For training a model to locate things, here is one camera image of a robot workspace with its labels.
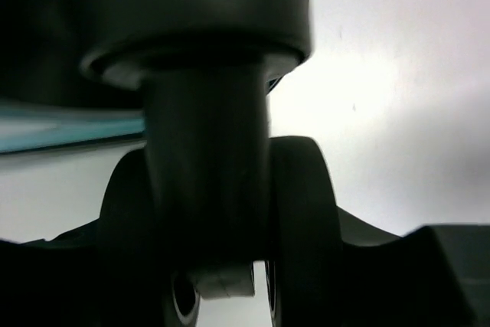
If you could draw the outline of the pink teal suitcase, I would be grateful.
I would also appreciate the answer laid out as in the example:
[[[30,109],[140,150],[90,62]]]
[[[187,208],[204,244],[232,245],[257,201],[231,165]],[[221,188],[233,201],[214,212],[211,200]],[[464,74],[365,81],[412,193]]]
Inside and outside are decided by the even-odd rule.
[[[100,326],[193,326],[273,268],[277,326],[341,324],[322,154],[270,138],[270,85],[311,54],[309,0],[1,0],[1,96],[142,113],[96,225]]]

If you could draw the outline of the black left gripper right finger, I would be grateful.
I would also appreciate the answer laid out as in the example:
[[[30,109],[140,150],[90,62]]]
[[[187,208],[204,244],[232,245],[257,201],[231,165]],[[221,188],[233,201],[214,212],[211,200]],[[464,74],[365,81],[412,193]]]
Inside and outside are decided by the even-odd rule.
[[[340,210],[345,326],[487,326],[489,226],[398,237]]]

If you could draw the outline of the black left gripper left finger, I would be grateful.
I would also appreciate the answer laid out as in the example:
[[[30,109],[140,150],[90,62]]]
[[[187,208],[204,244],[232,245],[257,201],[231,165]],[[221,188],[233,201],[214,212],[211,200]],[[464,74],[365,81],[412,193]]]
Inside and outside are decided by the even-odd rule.
[[[96,224],[53,240],[1,241],[2,326],[100,326]]]

